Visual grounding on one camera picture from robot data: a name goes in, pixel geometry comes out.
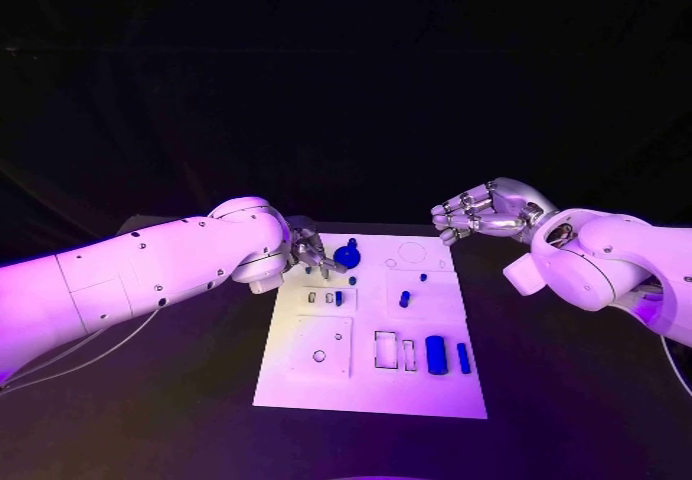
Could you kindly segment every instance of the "table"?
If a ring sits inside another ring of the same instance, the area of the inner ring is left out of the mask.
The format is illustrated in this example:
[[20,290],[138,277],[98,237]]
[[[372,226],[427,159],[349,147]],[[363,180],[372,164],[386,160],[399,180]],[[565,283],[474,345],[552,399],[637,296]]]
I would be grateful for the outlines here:
[[[121,232],[147,222],[134,217]],[[480,235],[453,248],[487,420],[252,407],[275,292],[229,281],[166,308],[97,364],[0,398],[3,478],[689,478],[692,399],[659,337],[624,312],[587,313],[548,289],[522,297],[502,268],[525,251]]]

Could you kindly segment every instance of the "black background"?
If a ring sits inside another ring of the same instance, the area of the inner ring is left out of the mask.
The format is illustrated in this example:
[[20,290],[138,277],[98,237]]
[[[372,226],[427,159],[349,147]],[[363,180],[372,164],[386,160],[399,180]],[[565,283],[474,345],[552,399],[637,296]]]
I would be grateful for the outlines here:
[[689,224],[688,2],[19,2],[0,261],[268,198],[428,223],[497,176]]

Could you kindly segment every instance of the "white cable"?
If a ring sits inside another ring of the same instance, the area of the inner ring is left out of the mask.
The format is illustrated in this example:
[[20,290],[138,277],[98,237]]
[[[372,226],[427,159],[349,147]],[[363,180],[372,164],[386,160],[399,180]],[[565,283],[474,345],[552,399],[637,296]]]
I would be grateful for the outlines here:
[[58,356],[55,356],[48,362],[43,362],[40,365],[36,365],[36,367],[33,367],[30,370],[27,370],[26,372],[22,372],[19,375],[14,375],[12,376],[10,378],[7,378],[7,383],[10,382],[16,382],[22,377],[26,377],[27,375],[30,375],[32,373],[38,372],[40,369],[43,369],[45,367],[48,367],[49,365],[52,365],[58,360],[61,360],[61,358],[65,358],[72,352],[75,352],[76,350],[79,350],[79,348],[84,347],[84,345],[87,345],[108,329],[104,328],[102,330],[100,330],[98,332],[92,333],[69,350],[66,350],[65,352],[62,352]]
[[29,387],[29,385],[36,385],[38,383],[45,382],[46,380],[52,380],[53,378],[62,377],[62,376],[66,375],[68,373],[75,372],[76,370],[82,369],[84,367],[87,367],[88,365],[91,365],[94,362],[97,362],[98,360],[101,360],[101,359],[102,359],[110,353],[113,353],[113,352],[127,343],[127,341],[137,335],[137,333],[138,333],[140,330],[144,328],[144,326],[147,325],[147,323],[151,321],[151,319],[154,318],[154,316],[156,316],[157,313],[159,313],[159,310],[156,310],[154,313],[151,313],[151,315],[149,316],[149,318],[144,320],[143,324],[137,327],[137,330],[134,330],[134,332],[126,337],[126,339],[124,339],[111,349],[108,349],[98,357],[92,358],[88,362],[85,362],[85,363],[82,363],[81,365],[78,365],[76,367],[65,370],[64,372],[56,373],[55,375],[49,375],[48,377],[39,378],[38,380],[33,380],[32,382],[23,383],[22,385],[17,385],[16,387],[13,387],[13,386],[12,386],[12,383],[10,383],[9,385],[4,386],[4,389],[0,390],[0,397],[2,397],[3,395],[7,395],[10,392],[14,392],[14,391],[19,390],[20,388]]
[[660,337],[660,341],[663,343],[663,350],[666,352],[666,356],[668,356],[668,361],[670,362],[670,366],[673,367],[673,372],[675,372],[675,375],[678,377],[678,380],[681,381],[682,383],[682,387],[685,388],[685,390],[688,391],[688,394],[689,396],[692,397],[692,391],[689,390],[689,387],[688,387],[688,384],[685,382],[685,379],[682,378],[682,375],[681,375],[681,372],[678,371],[678,367],[675,366],[675,362],[673,362],[673,357],[670,356],[670,350],[668,349],[668,343],[666,343],[666,337]]

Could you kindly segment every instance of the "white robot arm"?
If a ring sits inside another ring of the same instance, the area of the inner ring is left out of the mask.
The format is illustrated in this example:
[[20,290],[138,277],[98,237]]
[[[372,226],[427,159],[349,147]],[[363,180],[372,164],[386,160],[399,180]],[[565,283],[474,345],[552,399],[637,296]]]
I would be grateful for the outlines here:
[[692,346],[692,229],[584,209],[561,212],[509,178],[461,193],[431,213],[446,245],[473,232],[531,245],[503,270],[522,295],[548,285],[584,310],[617,307]]
[[40,354],[215,288],[231,277],[254,293],[299,262],[326,258],[307,217],[288,222],[257,197],[58,255],[0,268],[0,385]]

